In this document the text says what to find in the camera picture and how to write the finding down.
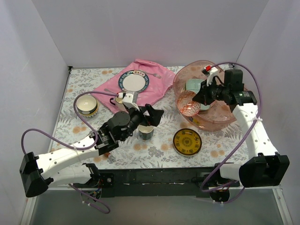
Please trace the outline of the red patterned bowl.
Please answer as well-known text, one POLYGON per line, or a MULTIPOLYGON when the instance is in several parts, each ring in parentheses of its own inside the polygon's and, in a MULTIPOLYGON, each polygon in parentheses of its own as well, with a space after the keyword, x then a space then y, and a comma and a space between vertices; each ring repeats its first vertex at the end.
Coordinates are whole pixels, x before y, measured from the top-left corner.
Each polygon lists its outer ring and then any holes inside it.
POLYGON ((176 106, 179 112, 187 117, 195 116, 201 109, 201 104, 193 101, 196 94, 192 91, 185 90, 179 94, 176 99, 176 106))

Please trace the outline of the dark teal dotted bowl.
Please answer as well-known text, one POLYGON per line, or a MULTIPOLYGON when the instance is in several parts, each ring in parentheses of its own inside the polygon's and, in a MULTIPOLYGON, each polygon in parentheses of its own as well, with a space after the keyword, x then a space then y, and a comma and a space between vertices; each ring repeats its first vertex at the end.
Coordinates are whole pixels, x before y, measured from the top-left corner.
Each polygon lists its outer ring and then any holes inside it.
POLYGON ((77 99, 75 106, 84 111, 91 111, 93 108, 98 107, 98 102, 91 95, 83 95, 77 99))

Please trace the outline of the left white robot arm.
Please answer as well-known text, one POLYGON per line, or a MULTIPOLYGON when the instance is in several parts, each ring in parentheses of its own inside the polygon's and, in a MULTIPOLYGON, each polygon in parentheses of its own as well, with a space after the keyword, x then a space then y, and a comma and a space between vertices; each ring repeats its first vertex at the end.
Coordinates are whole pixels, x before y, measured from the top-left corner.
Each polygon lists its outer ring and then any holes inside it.
POLYGON ((150 104, 139 109, 130 108, 127 112, 115 113, 97 131, 70 147, 46 154, 24 154, 19 173, 26 197, 38 196, 50 186, 61 184, 81 183, 96 187, 100 176, 94 170, 84 166, 73 172, 71 165, 118 148, 119 142, 132 136, 139 125, 158 126, 163 114, 164 110, 154 109, 150 104))

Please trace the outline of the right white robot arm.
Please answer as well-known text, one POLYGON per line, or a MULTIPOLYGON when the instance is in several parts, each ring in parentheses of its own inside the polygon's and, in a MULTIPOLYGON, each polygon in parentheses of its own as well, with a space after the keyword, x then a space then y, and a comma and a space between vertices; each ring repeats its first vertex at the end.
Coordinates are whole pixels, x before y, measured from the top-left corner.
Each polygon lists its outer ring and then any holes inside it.
POLYGON ((244 89, 243 72, 239 69, 225 71, 224 80, 218 71, 210 66, 202 73, 207 76, 193 100, 203 105, 223 101, 230 107, 247 144, 249 160, 240 165, 220 163, 207 177, 217 186, 228 181, 238 181, 246 188, 278 186, 290 164, 286 155, 280 155, 269 139, 262 119, 260 108, 252 91, 244 89))

